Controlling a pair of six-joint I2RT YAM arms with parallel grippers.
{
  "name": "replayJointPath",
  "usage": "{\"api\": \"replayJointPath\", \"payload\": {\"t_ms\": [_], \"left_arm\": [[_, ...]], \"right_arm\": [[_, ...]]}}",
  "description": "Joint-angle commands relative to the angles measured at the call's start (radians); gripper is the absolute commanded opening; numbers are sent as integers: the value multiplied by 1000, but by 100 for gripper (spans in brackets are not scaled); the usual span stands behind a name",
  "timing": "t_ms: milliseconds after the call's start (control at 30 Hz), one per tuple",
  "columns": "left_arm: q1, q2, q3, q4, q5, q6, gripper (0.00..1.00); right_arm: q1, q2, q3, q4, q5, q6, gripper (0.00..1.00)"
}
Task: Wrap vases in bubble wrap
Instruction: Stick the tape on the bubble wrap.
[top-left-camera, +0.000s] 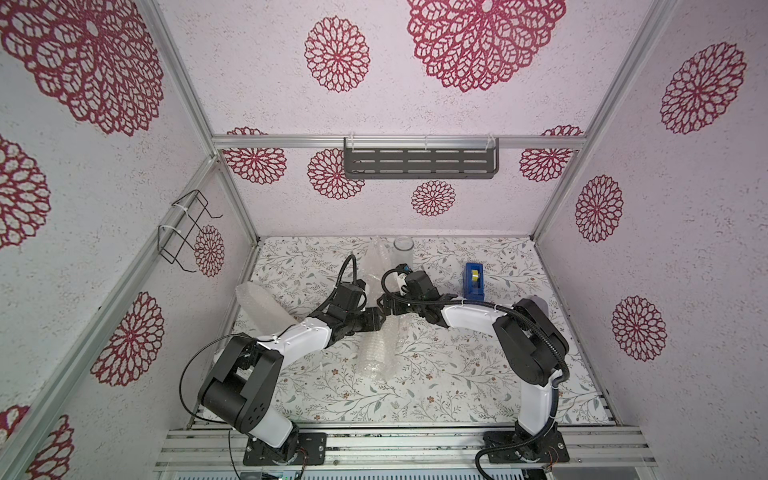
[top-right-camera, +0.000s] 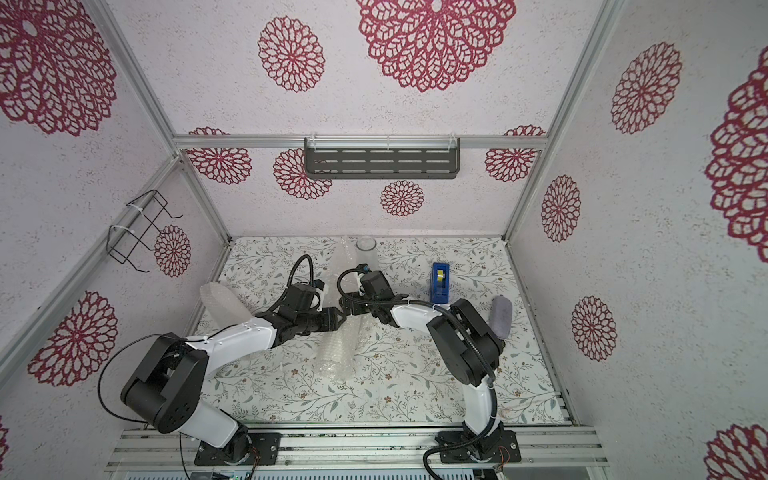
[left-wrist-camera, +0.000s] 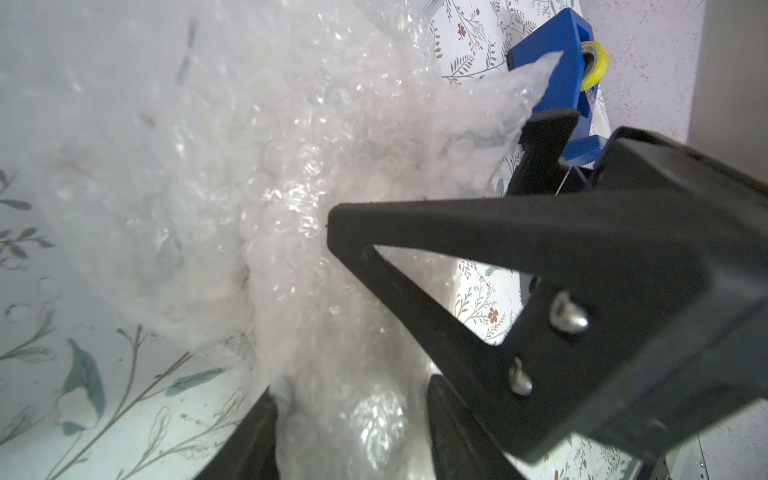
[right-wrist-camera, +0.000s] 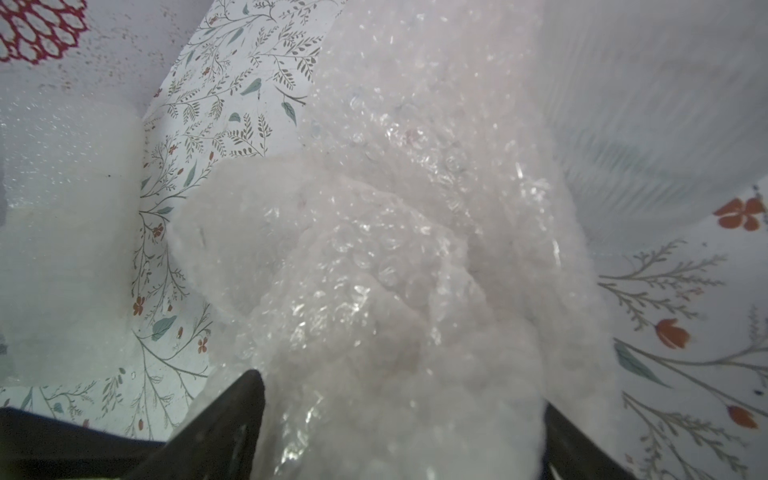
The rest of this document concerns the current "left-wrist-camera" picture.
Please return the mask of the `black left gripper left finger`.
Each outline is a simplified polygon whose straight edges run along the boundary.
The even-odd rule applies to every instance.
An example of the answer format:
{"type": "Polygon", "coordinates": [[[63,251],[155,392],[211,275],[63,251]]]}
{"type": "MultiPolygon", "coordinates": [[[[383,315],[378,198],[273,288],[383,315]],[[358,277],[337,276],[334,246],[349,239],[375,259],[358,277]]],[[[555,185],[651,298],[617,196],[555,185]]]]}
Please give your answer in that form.
{"type": "Polygon", "coordinates": [[[277,480],[278,407],[265,390],[196,480],[277,480]]]}

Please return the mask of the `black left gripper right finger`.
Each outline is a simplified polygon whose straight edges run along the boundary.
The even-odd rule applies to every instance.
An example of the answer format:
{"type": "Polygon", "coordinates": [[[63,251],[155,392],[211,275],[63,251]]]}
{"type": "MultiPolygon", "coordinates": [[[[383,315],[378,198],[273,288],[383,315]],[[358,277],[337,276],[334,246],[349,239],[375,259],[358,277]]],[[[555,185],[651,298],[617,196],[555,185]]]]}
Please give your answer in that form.
{"type": "Polygon", "coordinates": [[[430,377],[427,411],[437,480],[524,479],[442,375],[430,377]]]}

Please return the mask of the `clear bubble wrap sheet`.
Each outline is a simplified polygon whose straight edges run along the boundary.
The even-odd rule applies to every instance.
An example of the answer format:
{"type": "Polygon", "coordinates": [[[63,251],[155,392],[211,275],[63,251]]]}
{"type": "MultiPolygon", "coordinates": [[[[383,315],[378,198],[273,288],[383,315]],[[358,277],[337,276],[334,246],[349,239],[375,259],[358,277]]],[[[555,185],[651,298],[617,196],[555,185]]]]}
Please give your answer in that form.
{"type": "Polygon", "coordinates": [[[327,246],[342,203],[477,197],[561,60],[440,78],[414,1],[5,1],[5,145],[86,278],[246,358],[286,479],[430,479],[432,364],[327,246]]]}

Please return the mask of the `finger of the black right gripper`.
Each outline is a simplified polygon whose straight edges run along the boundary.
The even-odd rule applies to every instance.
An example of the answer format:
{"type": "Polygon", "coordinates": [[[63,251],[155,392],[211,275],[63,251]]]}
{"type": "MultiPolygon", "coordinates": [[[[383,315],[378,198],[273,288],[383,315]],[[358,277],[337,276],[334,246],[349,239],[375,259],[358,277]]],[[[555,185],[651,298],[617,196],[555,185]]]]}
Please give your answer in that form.
{"type": "Polygon", "coordinates": [[[616,130],[575,193],[341,204],[327,226],[329,250],[517,458],[578,433],[652,459],[767,395],[767,188],[660,135],[616,130]],[[382,246],[538,284],[490,345],[382,246]]]}
{"type": "Polygon", "coordinates": [[[588,169],[561,162],[579,117],[576,110],[565,108],[536,113],[526,122],[519,142],[522,159],[506,197],[569,194],[591,187],[588,169]]]}

